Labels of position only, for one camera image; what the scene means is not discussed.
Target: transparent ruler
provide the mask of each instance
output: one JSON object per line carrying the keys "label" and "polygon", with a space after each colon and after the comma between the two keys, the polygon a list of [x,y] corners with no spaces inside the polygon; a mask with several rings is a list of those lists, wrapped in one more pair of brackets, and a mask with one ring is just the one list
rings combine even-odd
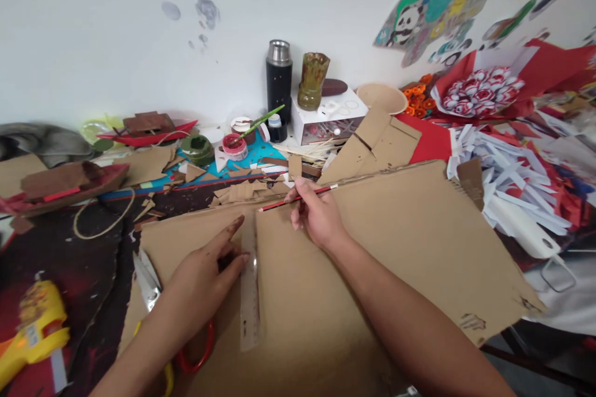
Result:
{"label": "transparent ruler", "polygon": [[242,251],[250,253],[250,260],[240,276],[240,352],[248,352],[259,344],[261,325],[255,211],[248,210],[244,216]]}

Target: white wall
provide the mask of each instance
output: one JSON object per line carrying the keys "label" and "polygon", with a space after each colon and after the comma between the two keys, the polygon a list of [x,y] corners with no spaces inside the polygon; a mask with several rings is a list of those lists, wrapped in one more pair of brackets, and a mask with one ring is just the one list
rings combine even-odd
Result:
{"label": "white wall", "polygon": [[[76,128],[104,112],[125,117],[149,110],[219,123],[233,111],[265,105],[264,58],[272,38],[292,44],[295,78],[303,52],[322,51],[332,60],[328,75],[351,87],[416,80],[438,68],[424,61],[444,42],[408,69],[400,65],[403,53],[373,48],[397,0],[213,0],[221,11],[213,31],[199,27],[196,0],[168,0],[180,7],[177,22],[162,13],[162,1],[0,0],[0,123],[44,120]],[[472,48],[525,2],[489,0],[469,33]],[[576,47],[594,25],[594,0],[558,0],[507,42],[548,26],[550,42]],[[204,51],[200,33],[209,38]]]}

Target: paint brush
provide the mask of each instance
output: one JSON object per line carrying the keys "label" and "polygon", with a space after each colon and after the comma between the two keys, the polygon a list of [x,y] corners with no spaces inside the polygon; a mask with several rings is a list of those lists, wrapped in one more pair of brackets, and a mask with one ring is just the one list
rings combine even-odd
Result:
{"label": "paint brush", "polygon": [[[317,194],[317,195],[318,194],[322,194],[324,192],[327,192],[328,190],[332,190],[332,189],[335,189],[335,188],[337,188],[337,185],[336,184],[331,185],[331,186],[326,186],[324,188],[317,189],[315,191],[315,194]],[[267,205],[267,206],[259,209],[258,212],[268,211],[268,210],[273,209],[273,208],[279,208],[280,206],[287,205],[289,203],[294,203],[294,202],[297,202],[298,200],[302,200],[302,197],[300,195],[298,195],[294,200],[290,200],[289,202],[278,202],[278,203],[274,203],[272,205]]]}
{"label": "paint brush", "polygon": [[236,143],[238,143],[242,138],[244,138],[245,136],[249,135],[251,132],[254,132],[255,129],[257,127],[259,127],[261,124],[263,124],[265,121],[267,121],[269,118],[271,118],[274,114],[276,114],[277,112],[279,112],[281,109],[283,109],[286,105],[282,104],[280,105],[278,108],[273,109],[272,111],[270,111],[268,114],[263,115],[262,117],[260,117],[257,121],[255,121],[253,123],[253,126],[248,129],[245,133],[243,133],[242,135],[240,135],[238,138],[236,138],[235,140],[233,140],[229,145],[230,146],[234,146]]}

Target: model boat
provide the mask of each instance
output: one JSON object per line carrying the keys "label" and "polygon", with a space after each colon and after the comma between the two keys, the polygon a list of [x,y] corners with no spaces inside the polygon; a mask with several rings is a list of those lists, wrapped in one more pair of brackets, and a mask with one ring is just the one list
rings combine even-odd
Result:
{"label": "model boat", "polygon": [[90,161],[68,163],[21,180],[23,192],[0,197],[0,212],[34,217],[117,190],[129,171],[127,163],[99,167]]}
{"label": "model boat", "polygon": [[126,118],[124,129],[114,133],[104,133],[98,138],[113,140],[127,146],[151,146],[164,141],[185,138],[190,134],[198,120],[174,125],[168,114],[147,112],[135,114],[134,118]]}

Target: black thermos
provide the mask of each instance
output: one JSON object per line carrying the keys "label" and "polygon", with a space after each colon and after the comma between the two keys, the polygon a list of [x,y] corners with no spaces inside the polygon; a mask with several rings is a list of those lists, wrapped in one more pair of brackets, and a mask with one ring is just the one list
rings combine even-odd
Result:
{"label": "black thermos", "polygon": [[269,42],[267,53],[267,105],[269,111],[282,104],[286,106],[279,111],[282,125],[288,125],[291,117],[292,96],[292,58],[290,44],[285,40]]}

